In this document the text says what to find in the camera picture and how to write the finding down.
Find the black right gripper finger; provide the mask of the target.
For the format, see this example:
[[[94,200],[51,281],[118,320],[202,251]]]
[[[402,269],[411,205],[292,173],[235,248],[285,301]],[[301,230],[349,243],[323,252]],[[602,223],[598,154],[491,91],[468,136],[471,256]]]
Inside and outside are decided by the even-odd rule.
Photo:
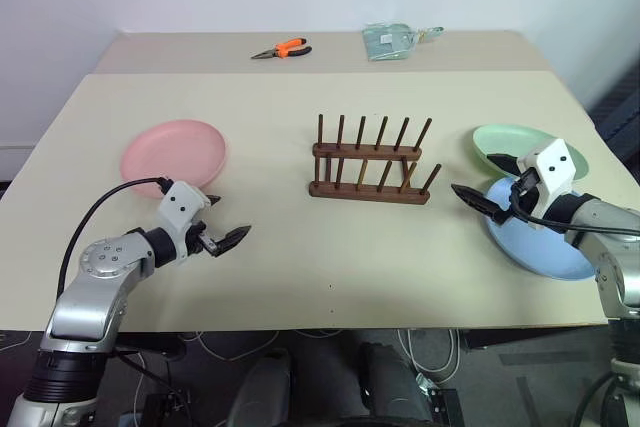
[[[487,159],[501,171],[504,171],[511,176],[519,177],[521,175],[521,171],[518,166],[518,159],[514,156],[498,153],[489,154]]]
[[[466,205],[481,213],[497,225],[505,223],[505,211],[499,204],[489,200],[484,194],[468,186],[452,184],[456,196]]]

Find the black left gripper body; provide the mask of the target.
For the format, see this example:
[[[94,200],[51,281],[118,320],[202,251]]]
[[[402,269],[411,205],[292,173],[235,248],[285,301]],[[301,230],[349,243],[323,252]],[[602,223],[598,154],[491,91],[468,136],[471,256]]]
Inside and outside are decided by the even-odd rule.
[[[222,254],[221,246],[207,233],[204,222],[193,223],[186,232],[185,245],[189,256],[206,251],[212,257]]]

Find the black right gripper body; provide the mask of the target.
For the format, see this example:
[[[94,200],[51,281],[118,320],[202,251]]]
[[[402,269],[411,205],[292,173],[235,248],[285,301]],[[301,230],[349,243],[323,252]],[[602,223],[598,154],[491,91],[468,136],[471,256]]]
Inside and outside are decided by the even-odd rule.
[[[499,213],[499,222],[505,223],[511,218],[523,222],[537,223],[538,218],[533,213],[540,200],[538,184],[540,178],[534,169],[527,169],[511,185],[509,208]]]

